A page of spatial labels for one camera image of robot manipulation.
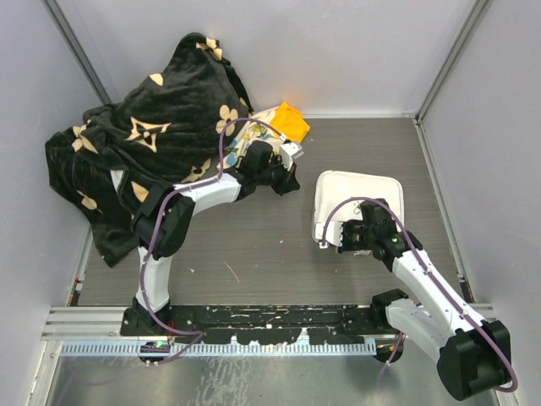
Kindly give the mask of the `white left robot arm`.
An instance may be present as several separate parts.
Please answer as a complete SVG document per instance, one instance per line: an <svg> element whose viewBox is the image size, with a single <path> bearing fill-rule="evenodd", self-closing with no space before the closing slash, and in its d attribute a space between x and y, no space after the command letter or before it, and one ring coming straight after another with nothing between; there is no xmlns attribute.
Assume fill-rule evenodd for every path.
<svg viewBox="0 0 541 406"><path fill-rule="evenodd" d="M274 152L269 143L256 140L236 163L213 177L185 186L152 187L131 223L140 259L133 311L144 330L159 335L168 328L172 258L183 246L193 216L242 200L259 186L269 186L279 195L299 190L295 171L302 154L302 146L294 141L285 141Z"/></svg>

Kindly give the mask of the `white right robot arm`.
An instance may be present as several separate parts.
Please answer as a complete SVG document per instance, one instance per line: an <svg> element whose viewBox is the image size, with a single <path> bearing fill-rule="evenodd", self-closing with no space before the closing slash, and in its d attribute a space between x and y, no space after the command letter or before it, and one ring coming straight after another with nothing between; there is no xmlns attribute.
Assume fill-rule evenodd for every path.
<svg viewBox="0 0 541 406"><path fill-rule="evenodd" d="M441 276L418 239L383 199L351 197L359 220L342 225L343 250L368 250L419 299L399 289L376 295L371 323L378 332L396 329L435 363L446 391L462 401L495 389L518 388L511 364L511 334L501 321L488 321Z"/></svg>

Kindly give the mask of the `grey medicine kit case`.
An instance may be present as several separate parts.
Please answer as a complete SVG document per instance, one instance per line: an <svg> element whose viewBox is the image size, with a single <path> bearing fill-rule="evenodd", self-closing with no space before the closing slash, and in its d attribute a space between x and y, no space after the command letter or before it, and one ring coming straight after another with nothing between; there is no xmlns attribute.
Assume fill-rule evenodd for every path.
<svg viewBox="0 0 541 406"><path fill-rule="evenodd" d="M317 222L325 223L337 205L344 200L360 196L385 199L392 211L404 222L404 194L402 184L397 179L365 173L327 170L318 177L315 185L312 216L313 240L314 226ZM361 202L363 200L349 202L342 206L333 215L331 221L361 220L362 213L358 208Z"/></svg>

